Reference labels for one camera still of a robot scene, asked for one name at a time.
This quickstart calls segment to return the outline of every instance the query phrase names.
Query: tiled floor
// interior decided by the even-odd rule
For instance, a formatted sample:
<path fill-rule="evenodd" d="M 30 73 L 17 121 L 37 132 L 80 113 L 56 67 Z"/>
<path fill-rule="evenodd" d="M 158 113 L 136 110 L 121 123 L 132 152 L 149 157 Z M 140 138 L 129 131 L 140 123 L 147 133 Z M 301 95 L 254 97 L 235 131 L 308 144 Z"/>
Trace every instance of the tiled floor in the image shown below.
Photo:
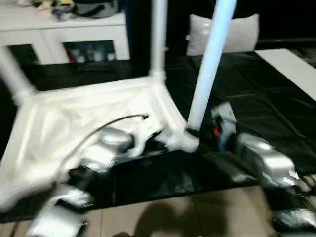
<path fill-rule="evenodd" d="M 209 192 L 86 214 L 87 237 L 268 237 L 259 187 Z M 23 237 L 30 222 L 0 225 L 0 237 Z"/>

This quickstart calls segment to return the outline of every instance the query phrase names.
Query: white pvc pipe frame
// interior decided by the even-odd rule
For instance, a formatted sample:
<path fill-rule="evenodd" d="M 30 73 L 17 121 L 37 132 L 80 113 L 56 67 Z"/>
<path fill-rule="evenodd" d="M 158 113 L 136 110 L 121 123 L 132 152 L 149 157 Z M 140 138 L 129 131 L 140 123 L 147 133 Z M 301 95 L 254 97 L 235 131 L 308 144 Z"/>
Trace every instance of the white pvc pipe frame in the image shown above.
<path fill-rule="evenodd" d="M 187 124 L 187 127 L 193 130 L 200 130 L 236 2 L 237 0 L 217 0 L 216 2 L 214 23 L 201 64 Z M 150 76 L 160 81 L 165 79 L 166 21 L 167 0 L 153 0 Z M 0 47 L 0 72 L 16 105 L 21 106 L 33 96 L 35 92 L 33 86 L 4 46 Z"/>

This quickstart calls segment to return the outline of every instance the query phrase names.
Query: black tarp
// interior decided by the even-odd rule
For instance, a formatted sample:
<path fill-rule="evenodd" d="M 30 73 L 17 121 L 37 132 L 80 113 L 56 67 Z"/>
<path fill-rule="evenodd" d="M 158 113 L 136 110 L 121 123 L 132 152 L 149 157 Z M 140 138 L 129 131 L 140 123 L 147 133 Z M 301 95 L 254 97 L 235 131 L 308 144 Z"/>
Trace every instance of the black tarp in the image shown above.
<path fill-rule="evenodd" d="M 187 119 L 201 57 L 167 58 L 166 86 Z M 143 76 L 127 61 L 107 64 L 47 65 L 23 68 L 38 90 L 59 89 Z M 4 151 L 16 108 L 0 87 L 2 109 L 1 151 Z M 316 173 L 316 104 L 291 81 L 255 53 L 224 54 L 205 114 L 203 131 L 212 105 L 230 101 L 245 132 L 261 134 L 287 154 L 301 175 Z M 189 195 L 256 184 L 244 164 L 211 144 L 198 152 L 170 152 L 116 166 L 98 188 L 95 208 L 105 208 L 160 198 Z M 20 201 L 0 222 L 33 217 L 49 192 Z"/>

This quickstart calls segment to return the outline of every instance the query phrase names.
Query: black cable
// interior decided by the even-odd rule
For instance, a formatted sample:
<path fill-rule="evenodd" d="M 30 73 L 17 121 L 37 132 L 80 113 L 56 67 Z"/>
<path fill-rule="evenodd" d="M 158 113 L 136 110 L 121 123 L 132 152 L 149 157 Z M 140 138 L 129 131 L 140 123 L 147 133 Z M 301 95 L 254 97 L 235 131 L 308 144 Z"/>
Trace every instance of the black cable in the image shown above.
<path fill-rule="evenodd" d="M 121 118 L 117 118 L 113 121 L 110 121 L 108 123 L 106 123 L 105 125 L 102 125 L 101 127 L 97 128 L 96 130 L 92 131 L 90 134 L 88 134 L 86 137 L 84 137 L 82 139 L 82 141 L 80 141 L 70 152 L 69 154 L 63 159 L 63 161 L 61 162 L 61 164 L 59 165 L 57 171 L 56 171 L 56 177 L 53 179 L 53 187 L 56 184 L 56 181 L 59 179 L 59 176 L 61 175 L 62 172 L 62 168 L 63 166 L 68 162 L 68 160 L 72 157 L 72 155 L 74 154 L 74 152 L 83 145 L 83 143 L 85 143 L 92 135 L 94 135 L 95 133 L 101 131 L 103 128 L 110 126 L 113 123 L 125 120 L 125 119 L 130 119 L 130 118 L 134 118 L 134 117 L 143 117 L 143 119 L 148 118 L 148 115 L 145 114 L 136 114 L 136 115 L 128 115 L 128 116 L 124 116 Z"/>

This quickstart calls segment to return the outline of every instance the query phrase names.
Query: silver metal part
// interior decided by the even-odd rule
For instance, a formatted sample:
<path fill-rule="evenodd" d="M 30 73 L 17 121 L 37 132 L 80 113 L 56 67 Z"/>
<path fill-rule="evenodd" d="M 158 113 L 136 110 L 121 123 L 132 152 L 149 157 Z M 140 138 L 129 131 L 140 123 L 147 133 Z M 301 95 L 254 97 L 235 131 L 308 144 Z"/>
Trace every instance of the silver metal part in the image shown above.
<path fill-rule="evenodd" d="M 36 219 L 30 227 L 28 237 L 76 237 L 83 223 L 81 214 L 54 206 Z"/>
<path fill-rule="evenodd" d="M 225 102 L 215 107 L 211 111 L 212 118 L 221 118 L 221 135 L 218 138 L 218 148 L 221 151 L 226 150 L 226 144 L 232 134 L 236 133 L 236 118 L 229 102 Z"/>
<path fill-rule="evenodd" d="M 118 150 L 122 145 L 132 143 L 132 136 L 122 130 L 106 127 L 102 130 L 100 141 L 113 150 Z"/>
<path fill-rule="evenodd" d="M 279 222 L 282 221 L 283 226 L 293 229 L 302 226 L 313 226 L 316 228 L 316 215 L 307 209 L 274 211 L 273 215 Z"/>
<path fill-rule="evenodd" d="M 120 149 L 127 148 L 132 140 L 130 134 L 106 127 L 99 141 L 86 149 L 81 164 L 98 173 L 107 173 L 115 164 Z"/>
<path fill-rule="evenodd" d="M 266 140 L 249 134 L 237 139 L 236 154 L 251 165 L 264 187 L 285 187 L 299 184 L 292 160 L 275 150 Z"/>
<path fill-rule="evenodd" d="M 116 156 L 111 146 L 97 142 L 86 149 L 81 164 L 98 173 L 107 173 L 115 164 Z"/>
<path fill-rule="evenodd" d="M 32 223 L 28 237 L 75 237 L 83 222 L 82 215 L 56 205 L 63 200 L 75 207 L 84 208 L 91 203 L 88 193 L 72 186 L 60 185 Z"/>

